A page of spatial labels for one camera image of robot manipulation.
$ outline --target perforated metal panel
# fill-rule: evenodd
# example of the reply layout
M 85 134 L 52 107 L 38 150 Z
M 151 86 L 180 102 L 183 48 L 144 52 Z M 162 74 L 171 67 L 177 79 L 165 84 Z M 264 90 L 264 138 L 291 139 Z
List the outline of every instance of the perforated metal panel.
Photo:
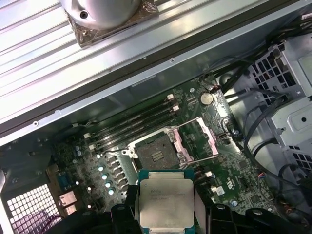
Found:
M 304 95 L 302 88 L 294 79 L 281 50 L 283 50 L 282 45 L 275 46 L 253 64 L 249 68 L 250 77 L 254 79 L 259 89 L 289 93 L 294 99 L 302 97 Z M 273 97 L 266 94 L 263 94 L 263 98 L 267 105 L 274 101 Z
M 7 201 L 7 205 L 12 228 L 17 234 L 40 234 L 52 217 L 59 216 L 46 184 Z M 60 218 L 53 219 L 45 230 L 59 221 Z
M 289 149 L 297 164 L 312 172 L 312 143 L 304 142 L 302 146 L 289 146 Z

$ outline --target mounting hole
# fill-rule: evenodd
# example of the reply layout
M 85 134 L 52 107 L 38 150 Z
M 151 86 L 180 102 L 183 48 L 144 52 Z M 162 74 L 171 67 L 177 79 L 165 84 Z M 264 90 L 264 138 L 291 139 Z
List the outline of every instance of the mounting hole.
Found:
M 88 17 L 88 13 L 86 11 L 81 11 L 80 18 L 86 19 Z

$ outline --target ventilation grille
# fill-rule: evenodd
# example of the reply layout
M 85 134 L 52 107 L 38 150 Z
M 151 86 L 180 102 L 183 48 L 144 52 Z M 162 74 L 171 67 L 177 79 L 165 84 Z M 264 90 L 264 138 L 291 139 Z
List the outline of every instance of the ventilation grille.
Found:
M 49 222 L 59 212 L 47 185 L 19 195 L 7 201 L 7 204 L 11 211 L 10 222 L 16 234 L 40 234 L 43 228 L 48 230 L 60 221 L 60 218 L 56 218 Z
M 293 153 L 293 157 L 296 159 L 296 162 L 300 167 L 303 167 L 309 171 L 312 171 L 312 157 L 305 154 Z
M 296 85 L 292 74 L 288 67 L 284 65 L 280 54 L 280 50 L 276 47 L 273 52 L 264 56 L 251 66 L 250 72 L 259 89 L 282 92 L 283 89 Z M 266 94 L 263 94 L 263 97 L 268 105 L 274 101 L 273 97 Z

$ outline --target wire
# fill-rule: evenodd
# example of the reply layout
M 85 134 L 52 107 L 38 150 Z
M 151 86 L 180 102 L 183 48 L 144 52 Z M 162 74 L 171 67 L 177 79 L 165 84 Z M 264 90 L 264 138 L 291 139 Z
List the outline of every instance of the wire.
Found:
M 246 114 L 246 116 L 245 116 L 245 118 L 244 118 L 244 121 L 243 121 L 243 133 L 244 133 L 244 134 L 246 133 L 246 125 L 247 125 L 247 120 L 248 120 L 249 115 L 250 115 L 252 112 L 254 112 L 254 111 L 260 109 L 260 107 L 261 107 L 260 105 L 255 106 L 255 107 L 253 107 L 249 112 L 247 112 L 247 114 Z
M 284 41 L 286 38 L 289 37 L 295 37 L 300 35 L 305 35 L 312 32 L 312 22 L 311 19 L 304 19 L 304 20 L 296 20 L 289 24 L 289 26 L 282 27 L 278 30 L 275 30 L 268 34 L 266 37 L 266 44 L 263 46 L 260 46 L 258 50 L 256 50 L 255 53 L 248 56 L 245 60 L 248 61 L 248 63 L 243 63 L 243 65 L 238 66 L 238 70 L 231 76 L 231 78 L 223 85 L 222 92 L 225 94 L 227 91 L 229 91 L 234 84 L 239 80 L 239 78 L 248 70 L 250 67 L 250 61 L 253 63 L 260 59 L 262 56 L 264 56 L 267 52 L 270 46 L 273 44 L 281 44 L 282 41 Z
M 288 180 L 285 180 L 283 178 L 278 177 L 277 175 L 275 175 L 274 173 L 272 173 L 271 171 L 269 171 L 268 169 L 266 169 L 264 166 L 262 166 L 253 156 L 253 154 L 250 152 L 249 148 L 248 148 L 248 143 L 252 137 L 252 135 L 254 134 L 256 128 L 258 127 L 258 125 L 260 124 L 260 122 L 262 120 L 264 120 L 264 118 L 266 116 L 268 116 L 269 114 L 271 114 L 272 112 L 274 112 L 276 110 L 276 108 L 278 108 L 281 104 L 284 104 L 284 101 L 282 98 L 278 98 L 276 99 L 276 101 L 274 101 L 258 118 L 257 120 L 252 124 L 252 126 L 250 127 L 250 130 L 247 133 L 245 142 L 244 142 L 244 153 L 245 155 L 249 158 L 249 160 L 255 164 L 256 166 L 258 166 L 265 174 L 267 174 L 268 176 L 271 176 L 279 181 L 282 181 L 284 183 L 287 183 L 289 185 L 291 185 L 294 188 L 299 189 L 300 187 Z
M 305 170 L 304 168 L 300 167 L 299 165 L 296 165 L 296 164 L 293 164 L 293 163 L 289 163 L 289 164 L 286 164 L 284 166 L 281 167 L 281 169 L 279 169 L 279 172 L 278 172 L 278 176 L 280 178 L 283 178 L 284 176 L 284 172 L 285 170 L 288 168 L 288 167 L 293 167 L 292 170 L 295 170 L 295 169 L 301 169 L 302 171 L 304 171 L 304 173 L 306 175 L 309 175 L 309 172 L 307 170 Z M 279 182 L 279 189 L 278 189 L 279 193 L 283 191 L 283 183 L 280 181 Z
M 64 219 L 64 217 L 60 216 L 60 215 L 56 215 L 56 216 L 52 216 L 50 217 L 50 220 L 43 226 L 43 228 L 41 229 L 40 231 L 40 234 L 43 234 L 46 230 L 46 228 L 55 220 L 55 219 L 58 219 L 58 218 L 61 218 L 61 219 Z
M 234 94 L 230 94 L 230 95 L 226 95 L 224 96 L 225 99 L 230 99 L 230 98 L 234 98 L 236 96 L 239 96 L 239 95 L 242 95 L 242 94 L 245 94 L 247 93 L 247 89 L 243 89 L 241 91 L 238 91 L 237 93 L 234 93 Z
M 256 157 L 256 155 L 259 153 L 259 151 L 265 147 L 266 145 L 269 144 L 278 144 L 277 140 L 275 138 L 271 138 L 269 140 L 264 141 L 263 143 L 261 143 L 253 152 L 253 156 Z

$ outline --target motherboard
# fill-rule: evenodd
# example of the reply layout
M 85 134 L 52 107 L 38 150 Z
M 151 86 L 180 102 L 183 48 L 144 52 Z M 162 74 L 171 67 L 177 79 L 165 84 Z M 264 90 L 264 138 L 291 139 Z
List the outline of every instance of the motherboard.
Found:
M 140 169 L 193 168 L 214 202 L 276 212 L 242 141 L 218 85 L 196 78 L 55 144 L 53 160 L 63 193 L 98 211 L 123 202 Z

